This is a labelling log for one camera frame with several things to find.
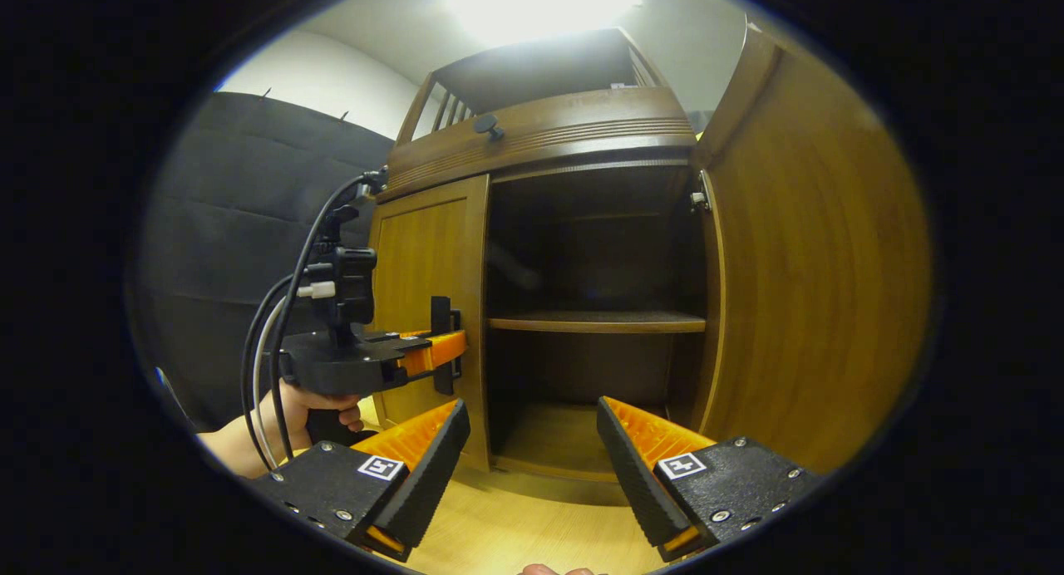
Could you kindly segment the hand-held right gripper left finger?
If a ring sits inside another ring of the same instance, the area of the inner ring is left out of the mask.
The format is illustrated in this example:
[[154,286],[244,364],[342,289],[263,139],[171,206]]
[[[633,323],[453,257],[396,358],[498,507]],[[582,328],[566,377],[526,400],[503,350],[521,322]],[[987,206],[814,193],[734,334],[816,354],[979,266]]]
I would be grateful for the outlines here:
[[404,563],[421,545],[470,432],[453,400],[351,446],[320,442],[250,481],[261,499]]

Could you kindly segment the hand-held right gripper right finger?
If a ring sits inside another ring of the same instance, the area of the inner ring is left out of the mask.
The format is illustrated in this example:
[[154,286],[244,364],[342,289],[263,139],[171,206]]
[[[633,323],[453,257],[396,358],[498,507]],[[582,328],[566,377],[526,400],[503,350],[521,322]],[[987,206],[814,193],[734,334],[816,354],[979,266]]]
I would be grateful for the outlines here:
[[666,563],[752,533],[822,480],[750,436],[713,441],[608,396],[598,400],[597,431],[643,536]]

